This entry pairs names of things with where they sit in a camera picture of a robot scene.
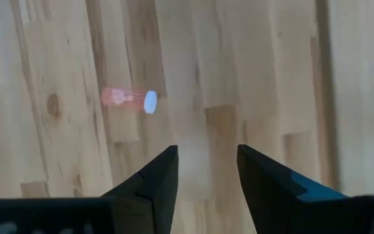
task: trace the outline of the white cap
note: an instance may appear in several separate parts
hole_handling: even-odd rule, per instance
[[[143,110],[147,114],[154,114],[156,109],[156,103],[158,102],[158,95],[155,91],[150,90],[145,95],[145,100],[143,101]]]

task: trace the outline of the wood knot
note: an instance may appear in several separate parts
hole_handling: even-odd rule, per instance
[[[47,111],[52,117],[61,117],[62,113],[60,111],[60,104],[57,94],[50,94],[50,96],[47,98]]]

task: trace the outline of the white object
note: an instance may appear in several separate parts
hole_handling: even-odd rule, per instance
[[[158,95],[155,91],[148,91],[143,101],[143,110],[147,114],[154,114],[156,109],[156,104],[158,102]]]

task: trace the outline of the white bottle cap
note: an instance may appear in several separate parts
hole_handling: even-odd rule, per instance
[[[158,102],[158,95],[155,91],[148,91],[143,101],[143,109],[147,114],[154,114],[156,109],[156,104]]]

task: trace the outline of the transparent red container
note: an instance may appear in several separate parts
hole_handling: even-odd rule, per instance
[[[137,91],[106,87],[101,94],[102,104],[109,107],[122,107],[154,114],[158,101],[154,90]]]

